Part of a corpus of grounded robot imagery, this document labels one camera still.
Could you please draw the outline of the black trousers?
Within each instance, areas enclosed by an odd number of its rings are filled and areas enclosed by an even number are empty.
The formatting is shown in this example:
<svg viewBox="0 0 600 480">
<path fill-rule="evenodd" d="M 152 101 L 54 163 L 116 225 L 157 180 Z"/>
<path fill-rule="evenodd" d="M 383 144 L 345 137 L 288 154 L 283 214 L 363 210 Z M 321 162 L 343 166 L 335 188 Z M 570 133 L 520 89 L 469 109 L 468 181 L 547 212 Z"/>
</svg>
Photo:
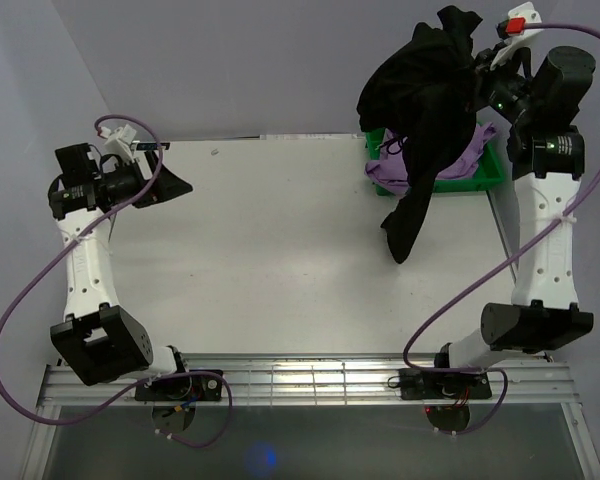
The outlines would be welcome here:
<svg viewBox="0 0 600 480">
<path fill-rule="evenodd" d="M 362 131 L 385 128 L 402 141 L 410 187 L 381 224 L 398 264 L 411 254 L 436 177 L 463 154 L 476 127 L 472 35 L 482 19 L 454 5 L 437 16 L 440 27 L 418 23 L 411 40 L 377 68 L 356 107 Z"/>
</svg>

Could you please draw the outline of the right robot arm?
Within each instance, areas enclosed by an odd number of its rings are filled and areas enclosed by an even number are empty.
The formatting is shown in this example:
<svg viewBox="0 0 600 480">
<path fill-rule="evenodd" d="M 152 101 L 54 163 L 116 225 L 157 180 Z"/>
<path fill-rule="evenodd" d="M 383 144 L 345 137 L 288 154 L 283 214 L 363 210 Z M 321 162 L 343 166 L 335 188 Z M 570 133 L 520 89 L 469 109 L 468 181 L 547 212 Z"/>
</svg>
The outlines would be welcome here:
<svg viewBox="0 0 600 480">
<path fill-rule="evenodd" d="M 431 382 L 444 397 L 467 386 L 464 368 L 485 370 L 515 353 L 555 351 L 593 328 L 594 317 L 580 308 L 574 286 L 575 217 L 567 209 L 585 170 L 585 142 L 573 119 L 595 68 L 591 54 L 559 46 L 537 71 L 527 48 L 492 71 L 480 71 L 480 105 L 510 124 L 519 256 L 510 302 L 486 304 L 478 329 L 437 354 Z"/>
</svg>

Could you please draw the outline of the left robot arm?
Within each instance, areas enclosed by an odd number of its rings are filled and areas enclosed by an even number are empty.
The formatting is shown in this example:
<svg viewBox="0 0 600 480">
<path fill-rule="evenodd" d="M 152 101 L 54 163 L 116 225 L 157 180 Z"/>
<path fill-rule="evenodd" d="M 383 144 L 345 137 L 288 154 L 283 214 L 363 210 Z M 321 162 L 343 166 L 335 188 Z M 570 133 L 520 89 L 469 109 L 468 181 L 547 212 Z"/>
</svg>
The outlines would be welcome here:
<svg viewBox="0 0 600 480">
<path fill-rule="evenodd" d="M 64 319 L 50 329 L 52 344 L 80 380 L 88 385 L 119 378 L 157 378 L 170 399 L 185 397 L 192 376 L 173 346 L 153 345 L 144 326 L 119 302 L 114 286 L 110 233 L 113 209 L 130 201 L 137 209 L 192 192 L 188 182 L 158 164 L 151 143 L 135 142 L 157 178 L 144 178 L 136 158 L 108 153 L 96 159 L 87 143 L 56 150 L 60 175 L 48 191 L 49 206 L 64 245 L 67 301 Z"/>
</svg>

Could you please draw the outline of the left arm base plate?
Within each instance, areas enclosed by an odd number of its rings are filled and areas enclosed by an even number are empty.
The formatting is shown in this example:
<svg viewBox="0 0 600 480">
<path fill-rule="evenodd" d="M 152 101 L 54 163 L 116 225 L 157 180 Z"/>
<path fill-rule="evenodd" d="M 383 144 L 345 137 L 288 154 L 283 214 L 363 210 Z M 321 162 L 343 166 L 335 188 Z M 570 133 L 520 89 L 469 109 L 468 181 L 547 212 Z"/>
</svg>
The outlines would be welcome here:
<svg viewBox="0 0 600 480">
<path fill-rule="evenodd" d="M 208 370 L 206 374 L 178 379 L 156 377 L 135 389 L 134 399 L 144 402 L 219 401 L 222 397 L 223 370 Z"/>
</svg>

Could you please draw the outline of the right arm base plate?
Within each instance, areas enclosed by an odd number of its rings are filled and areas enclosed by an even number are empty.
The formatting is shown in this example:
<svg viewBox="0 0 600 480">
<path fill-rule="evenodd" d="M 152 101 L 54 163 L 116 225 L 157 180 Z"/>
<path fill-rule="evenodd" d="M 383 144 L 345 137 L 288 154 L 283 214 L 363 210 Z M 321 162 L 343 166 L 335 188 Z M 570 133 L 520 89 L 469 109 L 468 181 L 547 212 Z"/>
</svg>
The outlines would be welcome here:
<svg viewBox="0 0 600 480">
<path fill-rule="evenodd" d="M 402 400 L 485 400 L 492 397 L 486 374 L 435 373 L 402 368 L 387 380 Z"/>
</svg>

